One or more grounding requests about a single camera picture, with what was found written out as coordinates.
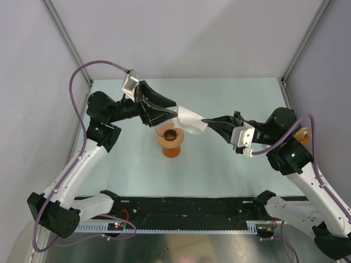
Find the clear glass dripper cone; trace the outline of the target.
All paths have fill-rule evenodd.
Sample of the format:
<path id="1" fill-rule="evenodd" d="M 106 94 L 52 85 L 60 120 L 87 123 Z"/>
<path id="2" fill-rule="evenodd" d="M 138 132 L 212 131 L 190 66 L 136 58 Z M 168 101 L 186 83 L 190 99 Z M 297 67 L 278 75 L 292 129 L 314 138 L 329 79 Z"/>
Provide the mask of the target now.
<path id="1" fill-rule="evenodd" d="M 156 137 L 161 141 L 175 142 L 184 139 L 183 129 L 177 128 L 172 120 L 165 121 L 155 127 Z"/>

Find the white paper coffee filter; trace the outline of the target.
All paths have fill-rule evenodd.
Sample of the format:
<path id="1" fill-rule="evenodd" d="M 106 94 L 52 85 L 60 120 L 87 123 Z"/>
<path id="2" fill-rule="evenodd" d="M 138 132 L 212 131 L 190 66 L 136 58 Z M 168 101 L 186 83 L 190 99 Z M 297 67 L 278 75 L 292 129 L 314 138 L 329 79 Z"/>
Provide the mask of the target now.
<path id="1" fill-rule="evenodd" d="M 177 116 L 172 119 L 175 128 L 180 128 L 189 134 L 200 135 L 208 124 L 203 122 L 203 117 L 185 107 L 177 106 Z"/>

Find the orange glass carafe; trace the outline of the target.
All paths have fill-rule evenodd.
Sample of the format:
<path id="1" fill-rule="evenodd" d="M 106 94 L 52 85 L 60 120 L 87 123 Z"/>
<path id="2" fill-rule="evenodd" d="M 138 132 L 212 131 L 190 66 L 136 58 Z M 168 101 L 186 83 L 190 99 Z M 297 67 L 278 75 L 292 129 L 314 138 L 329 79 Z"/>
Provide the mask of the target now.
<path id="1" fill-rule="evenodd" d="M 178 146 L 176 148 L 172 148 L 172 149 L 164 148 L 164 147 L 162 148 L 163 155 L 168 157 L 168 158 L 175 158 L 175 157 L 179 156 L 180 152 L 181 152 L 180 146 Z"/>

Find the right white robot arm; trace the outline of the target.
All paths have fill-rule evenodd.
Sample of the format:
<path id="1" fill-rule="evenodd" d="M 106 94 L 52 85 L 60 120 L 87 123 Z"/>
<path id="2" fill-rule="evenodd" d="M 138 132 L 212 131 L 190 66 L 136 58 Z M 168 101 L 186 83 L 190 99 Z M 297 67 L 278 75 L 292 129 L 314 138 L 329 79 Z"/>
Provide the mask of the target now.
<path id="1" fill-rule="evenodd" d="M 253 201 L 254 215 L 292 225 L 311 237 L 326 256 L 340 260 L 350 255 L 350 207 L 322 175 L 315 151 L 309 152 L 295 138 L 301 121 L 285 107 L 275 109 L 264 123 L 247 121 L 239 111 L 202 120 L 237 154 L 248 158 L 265 154 L 270 166 L 293 182 L 314 208 L 299 209 L 266 190 Z"/>

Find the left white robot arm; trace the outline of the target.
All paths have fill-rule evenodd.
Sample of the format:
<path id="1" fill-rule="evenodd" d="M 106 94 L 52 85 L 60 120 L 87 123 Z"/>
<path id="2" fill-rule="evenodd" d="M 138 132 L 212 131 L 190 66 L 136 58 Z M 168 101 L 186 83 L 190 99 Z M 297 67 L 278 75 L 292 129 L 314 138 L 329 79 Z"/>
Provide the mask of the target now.
<path id="1" fill-rule="evenodd" d="M 141 81 L 134 88 L 133 98 L 114 101 L 103 92 L 95 92 L 88 99 L 88 128 L 82 148 L 41 194 L 32 193 L 27 199 L 36 223 L 60 238 L 67 238 L 77 226 L 101 214 L 117 218 L 122 211 L 119 196 L 109 190 L 76 200 L 76 194 L 92 169 L 112 150 L 121 133 L 117 121 L 140 117 L 143 124 L 154 127 L 177 116 L 172 111 L 177 103 L 155 92 Z"/>

